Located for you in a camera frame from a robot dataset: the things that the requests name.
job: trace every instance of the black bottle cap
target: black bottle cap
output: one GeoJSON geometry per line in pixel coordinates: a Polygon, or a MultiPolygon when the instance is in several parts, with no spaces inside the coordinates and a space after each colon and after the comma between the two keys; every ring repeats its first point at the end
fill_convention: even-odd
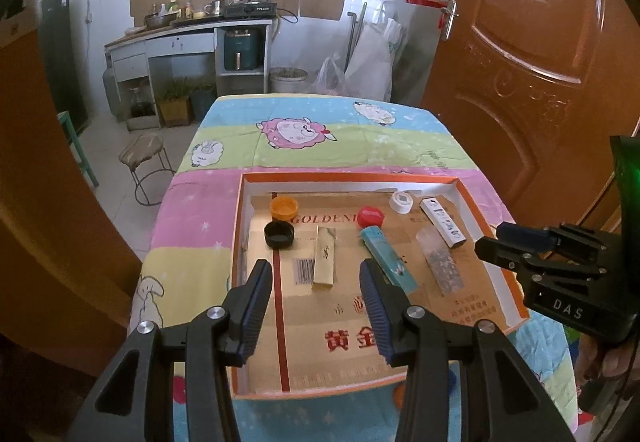
{"type": "Polygon", "coordinates": [[[286,249],[293,243],[293,233],[289,222],[273,220],[264,226],[264,241],[272,249],[286,249]]]}

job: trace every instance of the white bottle cap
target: white bottle cap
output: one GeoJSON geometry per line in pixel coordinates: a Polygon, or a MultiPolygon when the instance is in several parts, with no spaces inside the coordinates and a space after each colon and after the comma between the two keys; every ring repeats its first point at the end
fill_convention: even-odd
{"type": "Polygon", "coordinates": [[[414,206],[414,199],[405,191],[396,191],[389,199],[391,209],[401,215],[406,215],[414,206]]]}

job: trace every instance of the metal mug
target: metal mug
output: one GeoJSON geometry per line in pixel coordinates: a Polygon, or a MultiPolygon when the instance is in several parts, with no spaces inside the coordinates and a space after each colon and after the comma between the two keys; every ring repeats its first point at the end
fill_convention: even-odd
{"type": "Polygon", "coordinates": [[[210,16],[222,16],[225,12],[225,1],[212,0],[210,4],[204,6],[204,11],[210,16]]]}

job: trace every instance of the pink sheep print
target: pink sheep print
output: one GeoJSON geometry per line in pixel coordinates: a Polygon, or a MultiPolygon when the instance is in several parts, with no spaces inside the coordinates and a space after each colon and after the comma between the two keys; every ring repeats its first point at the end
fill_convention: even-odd
{"type": "Polygon", "coordinates": [[[270,119],[256,123],[269,140],[272,148],[302,149],[317,145],[325,139],[337,141],[334,135],[320,123],[303,119],[270,119]]]}

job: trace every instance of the door handle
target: door handle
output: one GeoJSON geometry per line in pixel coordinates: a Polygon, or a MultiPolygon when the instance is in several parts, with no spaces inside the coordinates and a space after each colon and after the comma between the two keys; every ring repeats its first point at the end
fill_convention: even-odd
{"type": "Polygon", "coordinates": [[[444,18],[444,24],[440,31],[440,40],[446,42],[451,35],[451,29],[453,28],[453,20],[456,16],[460,16],[456,11],[458,10],[458,3],[456,0],[449,0],[447,7],[442,8],[442,17],[444,18]]]}

